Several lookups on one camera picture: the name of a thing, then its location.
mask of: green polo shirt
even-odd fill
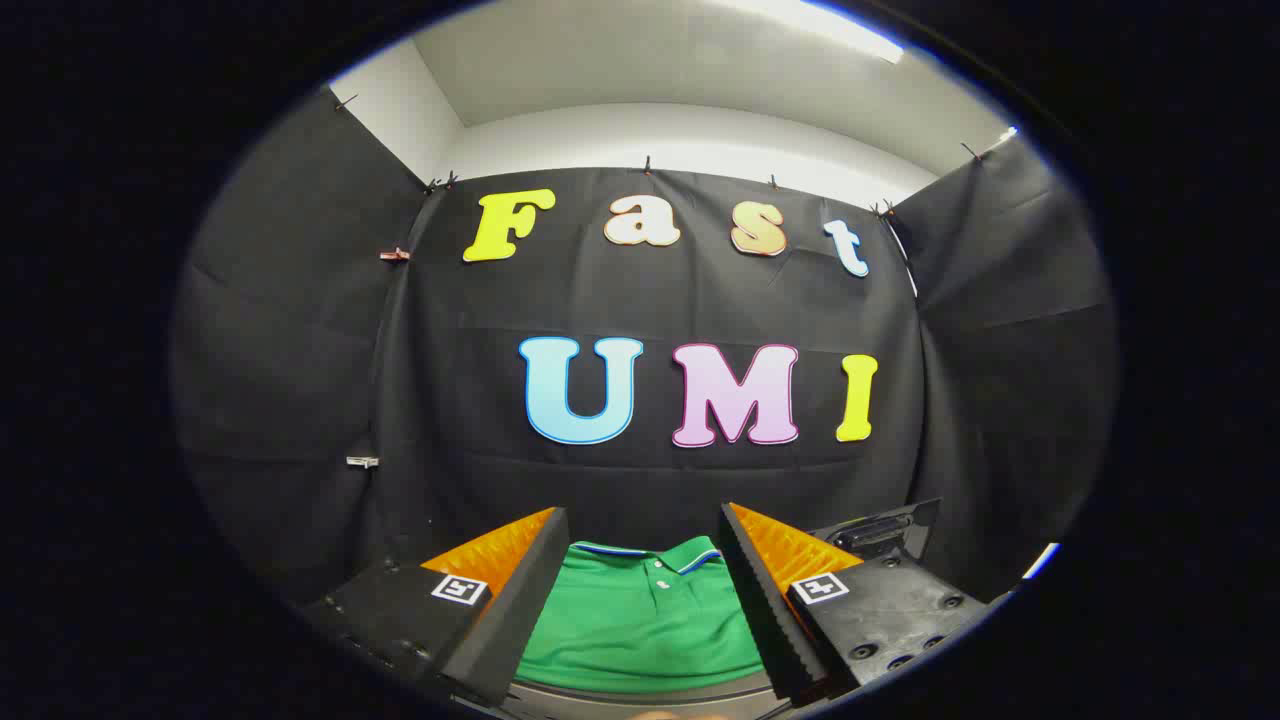
[[[516,679],[660,693],[762,669],[724,560],[699,536],[666,552],[571,544]]]

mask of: black fabric backdrop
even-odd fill
[[[465,263],[479,200],[550,188],[532,232],[506,260]],[[609,205],[655,195],[675,209],[671,246],[620,246],[603,233]],[[745,255],[730,241],[744,200],[783,217],[787,249]],[[822,225],[842,219],[861,240],[865,278],[849,274]],[[479,532],[562,505],[575,539],[663,550],[712,533],[723,501],[799,527],[820,527],[906,500],[920,434],[919,329],[901,251],[867,210],[726,177],[639,169],[559,169],[466,181],[434,193],[415,224],[413,259],[398,270],[379,340],[376,442],[397,548],[425,556]],[[616,438],[563,446],[525,413],[532,336],[576,340],[570,406],[604,405],[595,340],[640,340],[636,407]],[[675,347],[722,348],[739,379],[767,343],[799,350],[792,418],[800,436],[776,446],[681,448],[684,370]],[[837,442],[845,355],[872,355],[872,434]]]
[[[1114,306],[1079,197],[1015,136],[893,211],[919,287],[925,411],[911,500],[931,570],[982,600],[1062,539],[1117,393]]]
[[[374,342],[421,183],[324,90],[243,158],[175,302],[186,465],[250,568],[296,601],[383,548],[367,455]]]
[[[801,528],[943,497],[925,564],[988,600],[1083,500],[1114,388],[1107,295],[1083,210],[1012,141],[872,213],[765,183],[588,168],[421,184],[320,92],[257,147],[209,211],[174,332],[187,464],[246,562],[305,602],[369,562],[421,561],[550,505],[575,539],[666,548],[714,530],[735,501]],[[550,188],[506,260],[465,263],[479,199]],[[627,195],[672,204],[672,246],[603,234]],[[732,208],[771,202],[788,246],[744,255]],[[845,220],[870,265],[849,274],[822,225]],[[378,252],[412,252],[389,265]],[[581,351],[570,406],[603,407],[600,337],[640,340],[636,405],[608,442],[564,446],[525,410],[532,336]],[[676,346],[722,348],[739,379],[756,348],[799,350],[799,437],[671,441]],[[841,443],[845,355],[878,361],[872,434]],[[378,455],[374,473],[347,455]]]

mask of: letter m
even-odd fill
[[[707,420],[708,410],[731,443],[742,434],[753,409],[755,425],[746,433],[751,442],[781,445],[800,434],[791,421],[791,366],[799,357],[796,348],[788,345],[760,347],[741,383],[714,345],[682,345],[673,357],[685,368],[685,419],[671,436],[676,445],[705,447],[716,442]]]

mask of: shirt collar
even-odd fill
[[[708,560],[721,556],[719,551],[716,550],[716,546],[712,544],[712,539],[707,536],[698,536],[687,539],[663,552],[655,552],[653,550],[632,550],[628,547],[616,547],[595,542],[575,542],[573,547],[600,555],[621,555],[630,557],[646,557],[650,555],[657,556],[662,560],[663,565],[680,575],[692,573]]]
[[[698,536],[696,538],[687,539],[666,552],[658,553],[658,559],[662,560],[663,565],[671,568],[680,575],[692,573],[703,562],[719,556],[719,551],[716,550],[716,546],[712,544],[712,539],[707,536]]]

